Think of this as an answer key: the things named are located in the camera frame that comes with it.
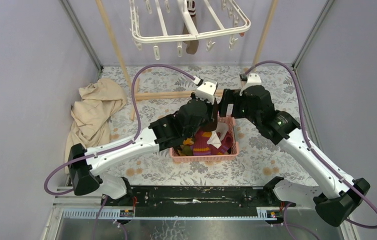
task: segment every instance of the beige towel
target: beige towel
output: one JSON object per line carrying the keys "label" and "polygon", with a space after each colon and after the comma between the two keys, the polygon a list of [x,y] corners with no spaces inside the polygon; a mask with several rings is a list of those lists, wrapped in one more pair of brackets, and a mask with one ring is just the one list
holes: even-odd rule
{"label": "beige towel", "polygon": [[71,109],[74,119],[65,147],[65,163],[70,149],[81,143],[84,148],[108,144],[110,129],[108,119],[127,103],[125,91],[110,78],[101,78],[97,83],[79,89],[82,101],[76,101]]}

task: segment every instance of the wooden pole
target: wooden pole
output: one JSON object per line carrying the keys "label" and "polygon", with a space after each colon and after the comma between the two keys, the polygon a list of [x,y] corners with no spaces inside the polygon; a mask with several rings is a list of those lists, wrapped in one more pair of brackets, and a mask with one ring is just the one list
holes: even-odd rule
{"label": "wooden pole", "polygon": [[[147,92],[147,93],[137,93],[135,99],[139,100],[150,100],[150,99],[181,99],[190,98],[190,95],[194,91],[165,91],[165,92]],[[223,96],[223,89],[217,89],[215,92],[215,97]]]}
{"label": "wooden pole", "polygon": [[106,13],[105,7],[103,6],[102,0],[96,0],[98,11],[100,12],[101,19],[103,20],[104,27],[109,35],[110,42],[112,43],[113,49],[115,50],[116,57],[118,58],[119,64],[121,65],[123,75],[126,82],[128,83],[129,89],[131,89],[130,75],[128,75],[127,68],[125,66],[125,61],[121,55],[120,47],[118,46],[117,39],[115,37],[114,31],[112,30],[111,22],[109,21],[108,14]]}
{"label": "wooden pole", "polygon": [[266,18],[265,24],[263,25],[262,34],[260,35],[259,44],[257,45],[256,54],[253,58],[253,65],[259,62],[259,57],[261,56],[262,48],[265,44],[265,39],[267,39],[268,31],[270,30],[271,22],[273,21],[274,13],[276,12],[277,4],[279,0],[272,0],[271,6],[269,7],[268,17]]}

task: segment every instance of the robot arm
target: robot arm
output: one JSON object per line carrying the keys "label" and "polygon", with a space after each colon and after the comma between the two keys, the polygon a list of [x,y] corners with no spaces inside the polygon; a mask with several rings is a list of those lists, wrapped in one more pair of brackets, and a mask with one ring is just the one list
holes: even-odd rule
{"label": "robot arm", "polygon": [[[362,202],[362,199],[341,182],[305,143],[300,124],[287,112],[275,110],[271,94],[261,85],[259,75],[241,75],[246,81],[241,90],[225,89],[219,103],[219,114],[225,116],[227,107],[233,104],[232,116],[246,118],[256,126],[259,133],[290,154],[316,181],[318,186],[305,186],[276,177],[266,188],[273,191],[281,201],[296,203],[315,209],[328,224],[338,227]],[[354,179],[332,162],[317,146],[312,148],[339,174],[362,194],[370,189],[363,179]]]}
{"label": "robot arm", "polygon": [[74,194],[82,196],[96,191],[119,199],[127,195],[130,189],[122,178],[105,172],[109,167],[138,156],[180,146],[201,127],[214,130],[218,122],[218,104],[214,96],[218,83],[209,79],[195,84],[199,87],[191,94],[187,104],[175,113],[151,122],[137,137],[133,135],[87,149],[81,144],[72,146],[69,161],[94,155],[70,165],[69,175]]}

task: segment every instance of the plastic laundry basket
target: plastic laundry basket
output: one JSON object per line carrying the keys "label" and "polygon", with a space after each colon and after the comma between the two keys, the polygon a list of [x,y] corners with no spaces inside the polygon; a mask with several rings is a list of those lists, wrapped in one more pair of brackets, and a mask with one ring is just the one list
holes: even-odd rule
{"label": "plastic laundry basket", "polygon": [[209,155],[209,156],[179,156],[178,153],[175,152],[174,148],[171,147],[169,149],[169,155],[171,155],[174,162],[178,163],[190,163],[190,162],[200,162],[200,161],[230,161],[233,160],[239,155],[240,148],[239,142],[236,141],[234,136],[234,126],[236,125],[236,121],[233,117],[226,116],[226,117],[218,117],[218,122],[226,123],[228,125],[228,131],[231,135],[232,147],[231,147],[231,154],[228,155]]}

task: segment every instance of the folded fabric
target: folded fabric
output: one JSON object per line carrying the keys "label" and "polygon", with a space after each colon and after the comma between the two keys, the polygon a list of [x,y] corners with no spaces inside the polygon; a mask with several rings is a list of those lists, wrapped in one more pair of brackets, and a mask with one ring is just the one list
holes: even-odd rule
{"label": "folded fabric", "polygon": [[215,148],[221,147],[221,140],[217,132],[212,131],[210,138],[207,140],[207,144],[214,146]]}
{"label": "folded fabric", "polygon": [[195,144],[195,139],[192,138],[192,137],[187,138],[186,140],[184,140],[184,141],[182,142],[182,144],[184,144],[184,145],[188,145],[188,146],[191,146],[191,145]]}
{"label": "folded fabric", "polygon": [[82,144],[84,148],[108,144],[110,129],[108,119],[127,103],[125,91],[110,78],[101,78],[97,83],[79,89],[82,100],[71,108],[74,119],[65,146],[65,163],[73,145]]}
{"label": "folded fabric", "polygon": [[218,122],[215,132],[219,135],[219,140],[222,141],[229,131],[228,124],[223,122]]}
{"label": "folded fabric", "polygon": [[181,149],[181,153],[183,153],[185,156],[193,156],[193,150],[190,146],[181,145]]}

